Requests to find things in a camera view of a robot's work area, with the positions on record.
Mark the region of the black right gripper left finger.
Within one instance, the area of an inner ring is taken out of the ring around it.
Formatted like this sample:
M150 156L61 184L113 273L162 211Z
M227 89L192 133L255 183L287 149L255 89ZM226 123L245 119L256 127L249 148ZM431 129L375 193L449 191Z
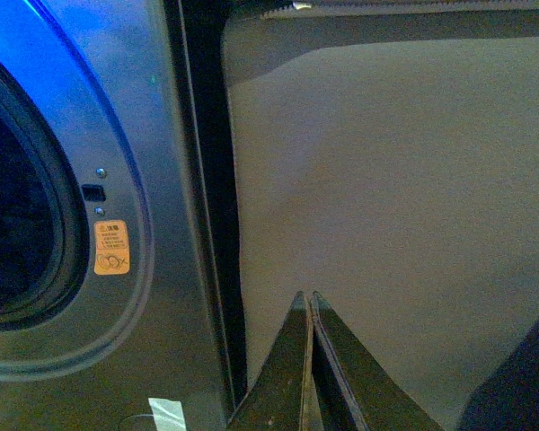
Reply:
M315 359L317 297L298 292L228 430L321 430Z

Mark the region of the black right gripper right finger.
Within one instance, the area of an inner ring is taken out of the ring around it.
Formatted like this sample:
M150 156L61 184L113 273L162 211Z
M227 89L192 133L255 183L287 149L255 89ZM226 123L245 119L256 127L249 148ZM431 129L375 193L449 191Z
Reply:
M325 430L440 430L317 292L313 378Z

